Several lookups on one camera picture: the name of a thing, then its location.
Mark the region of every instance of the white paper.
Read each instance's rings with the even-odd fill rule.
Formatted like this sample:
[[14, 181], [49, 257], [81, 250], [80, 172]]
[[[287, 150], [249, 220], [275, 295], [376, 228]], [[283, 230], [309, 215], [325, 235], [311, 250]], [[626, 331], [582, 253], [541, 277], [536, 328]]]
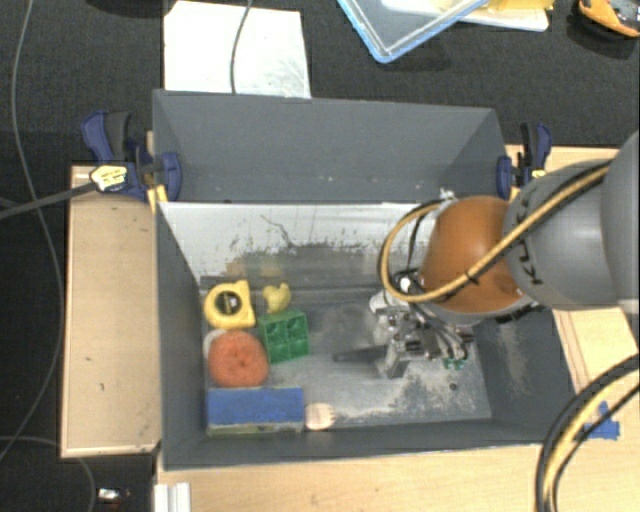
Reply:
[[[415, 14], [438, 16], [443, 11], [443, 0], [382, 0], [382, 3], [389, 9]], [[544, 32], [549, 27], [549, 20], [544, 9], [505, 9], [498, 11], [480, 7], [467, 14], [460, 21], [531, 32]]]
[[[164, 87], [230, 92], [233, 41], [245, 7], [180, 0], [164, 18]], [[235, 62], [236, 91], [310, 98], [300, 13], [252, 8]]]

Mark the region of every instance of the orange ball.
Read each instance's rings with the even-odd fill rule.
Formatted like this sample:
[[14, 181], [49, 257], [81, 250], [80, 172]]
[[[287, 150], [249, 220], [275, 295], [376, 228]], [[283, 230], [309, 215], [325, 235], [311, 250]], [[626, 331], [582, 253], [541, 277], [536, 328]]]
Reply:
[[244, 331], [227, 331], [209, 348], [209, 375], [223, 388], [260, 386], [269, 377], [267, 353], [255, 336]]

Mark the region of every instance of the wooden table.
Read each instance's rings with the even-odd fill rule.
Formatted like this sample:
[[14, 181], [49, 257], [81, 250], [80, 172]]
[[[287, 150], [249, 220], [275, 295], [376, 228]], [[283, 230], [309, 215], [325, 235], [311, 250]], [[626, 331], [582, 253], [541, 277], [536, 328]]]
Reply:
[[[615, 153], [554, 148], [547, 168]], [[73, 186], [88, 170], [73, 169]], [[61, 454], [152, 451], [161, 432], [150, 211], [92, 193], [72, 201], [69, 222]], [[555, 315], [578, 389], [637, 351], [617, 308]], [[567, 470], [563, 512], [639, 509], [638, 399], [616, 420], [621, 439], [589, 441]], [[529, 511], [538, 453], [518, 446], [178, 472], [159, 465], [157, 481], [189, 482], [194, 512]]]

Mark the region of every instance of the blue block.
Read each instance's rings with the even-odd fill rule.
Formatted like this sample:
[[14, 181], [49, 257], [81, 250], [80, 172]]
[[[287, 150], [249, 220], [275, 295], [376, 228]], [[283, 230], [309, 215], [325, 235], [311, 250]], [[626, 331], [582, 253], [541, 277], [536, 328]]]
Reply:
[[207, 434], [253, 434], [304, 426], [301, 388], [211, 388], [207, 391]]

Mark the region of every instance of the gray bin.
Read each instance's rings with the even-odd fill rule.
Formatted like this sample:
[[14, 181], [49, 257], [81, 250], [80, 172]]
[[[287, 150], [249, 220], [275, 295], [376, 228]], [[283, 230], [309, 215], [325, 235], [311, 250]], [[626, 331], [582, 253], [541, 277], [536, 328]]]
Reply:
[[[377, 251], [402, 213], [441, 187], [494, 193], [504, 144], [493, 111], [156, 91], [154, 134], [156, 153], [176, 151], [184, 169], [180, 201], [157, 214], [166, 470], [536, 443], [574, 396], [548, 312], [476, 326], [459, 372], [425, 362], [388, 381], [330, 358], [369, 343]], [[309, 319], [312, 355], [274, 365], [275, 384], [365, 405], [325, 432], [206, 436], [201, 295], [240, 277], [254, 291], [286, 280]], [[402, 400], [390, 404], [392, 388]]]

